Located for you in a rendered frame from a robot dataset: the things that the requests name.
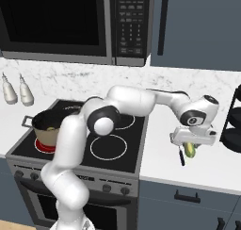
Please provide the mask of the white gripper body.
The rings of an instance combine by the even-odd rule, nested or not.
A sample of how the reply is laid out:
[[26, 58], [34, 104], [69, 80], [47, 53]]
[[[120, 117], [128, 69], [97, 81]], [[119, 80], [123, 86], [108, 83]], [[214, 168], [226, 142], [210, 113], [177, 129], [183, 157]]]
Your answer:
[[173, 133], [169, 134], [169, 137], [170, 142], [177, 146], [184, 143], [213, 145], [217, 137], [217, 131], [213, 127], [208, 129], [195, 127], [191, 129], [190, 127], [179, 126]]

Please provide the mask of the yellow green corn cob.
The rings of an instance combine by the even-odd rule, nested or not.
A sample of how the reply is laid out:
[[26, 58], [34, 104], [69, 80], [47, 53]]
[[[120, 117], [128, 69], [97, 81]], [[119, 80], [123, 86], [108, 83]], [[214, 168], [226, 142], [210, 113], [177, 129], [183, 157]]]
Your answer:
[[194, 147], [194, 145], [190, 142], [186, 142], [184, 144], [184, 148], [185, 148], [185, 155], [189, 158], [193, 158], [196, 154], [196, 149]]

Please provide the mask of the dark pot with beige side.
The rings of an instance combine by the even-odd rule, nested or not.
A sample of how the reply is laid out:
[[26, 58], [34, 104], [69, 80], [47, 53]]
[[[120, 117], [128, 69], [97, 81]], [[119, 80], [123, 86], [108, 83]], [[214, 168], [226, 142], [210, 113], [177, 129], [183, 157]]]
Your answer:
[[[47, 109], [34, 117], [25, 116], [22, 122], [23, 127], [33, 128], [39, 142], [45, 146], [55, 146], [56, 138], [64, 118], [72, 114], [78, 114], [78, 108], [71, 109]], [[56, 130], [47, 131], [48, 127]]]

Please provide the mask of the blue grey drawer front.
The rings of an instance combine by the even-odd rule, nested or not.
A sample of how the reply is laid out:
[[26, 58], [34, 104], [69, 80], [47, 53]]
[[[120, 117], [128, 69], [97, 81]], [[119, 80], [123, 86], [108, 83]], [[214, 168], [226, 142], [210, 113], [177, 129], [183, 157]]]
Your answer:
[[[196, 204], [175, 200], [174, 194], [176, 190], [179, 190], [180, 194], [188, 196], [194, 196], [195, 193], [198, 193], [201, 202]], [[165, 209], [170, 208], [172, 211], [204, 209], [232, 212], [238, 201], [237, 195], [144, 180], [139, 181], [139, 196], [146, 200], [153, 200], [155, 203], [162, 205]]]

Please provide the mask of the black glass hob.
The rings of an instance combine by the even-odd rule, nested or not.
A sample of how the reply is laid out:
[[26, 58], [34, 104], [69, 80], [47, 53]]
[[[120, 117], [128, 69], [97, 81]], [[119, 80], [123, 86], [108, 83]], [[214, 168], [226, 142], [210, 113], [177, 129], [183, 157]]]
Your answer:
[[[88, 134], [82, 166], [124, 173], [138, 171], [148, 118], [121, 115], [115, 130], [105, 137]], [[6, 154], [7, 159], [46, 163], [53, 159], [55, 146], [46, 146], [29, 129]]]

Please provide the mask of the blue grey base cupboard door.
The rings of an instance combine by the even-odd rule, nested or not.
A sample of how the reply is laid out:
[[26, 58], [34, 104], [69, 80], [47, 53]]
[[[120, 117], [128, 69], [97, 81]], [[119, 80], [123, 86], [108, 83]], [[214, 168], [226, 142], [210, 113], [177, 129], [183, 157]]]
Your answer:
[[231, 212], [204, 209], [172, 211], [140, 197], [137, 230], [217, 230], [217, 219], [227, 223], [230, 216]]

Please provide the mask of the white shaker bottle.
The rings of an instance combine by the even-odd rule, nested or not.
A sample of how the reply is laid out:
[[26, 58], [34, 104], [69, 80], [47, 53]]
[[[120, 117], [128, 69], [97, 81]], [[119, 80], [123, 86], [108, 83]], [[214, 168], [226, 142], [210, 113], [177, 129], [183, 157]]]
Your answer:
[[34, 105], [34, 96], [22, 75], [20, 75], [20, 96], [24, 106], [30, 107]]
[[7, 77], [5, 74], [2, 74], [2, 79], [3, 79], [3, 93], [4, 93], [4, 98], [5, 101], [9, 105], [14, 105], [18, 102], [18, 96], [12, 87], [12, 85], [8, 82]]

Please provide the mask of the black steel microwave oven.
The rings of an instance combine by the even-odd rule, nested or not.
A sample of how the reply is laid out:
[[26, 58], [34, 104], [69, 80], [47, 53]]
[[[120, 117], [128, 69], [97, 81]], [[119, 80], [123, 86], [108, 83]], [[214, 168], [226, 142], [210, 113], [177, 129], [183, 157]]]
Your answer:
[[4, 58], [142, 67], [153, 0], [0, 0]]

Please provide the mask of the blue grey base cupboard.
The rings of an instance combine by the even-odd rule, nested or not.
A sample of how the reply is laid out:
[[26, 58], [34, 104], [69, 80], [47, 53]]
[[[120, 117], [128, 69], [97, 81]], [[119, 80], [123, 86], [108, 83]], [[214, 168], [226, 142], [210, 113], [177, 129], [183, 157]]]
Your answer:
[[34, 225], [4, 158], [0, 158], [0, 220]]

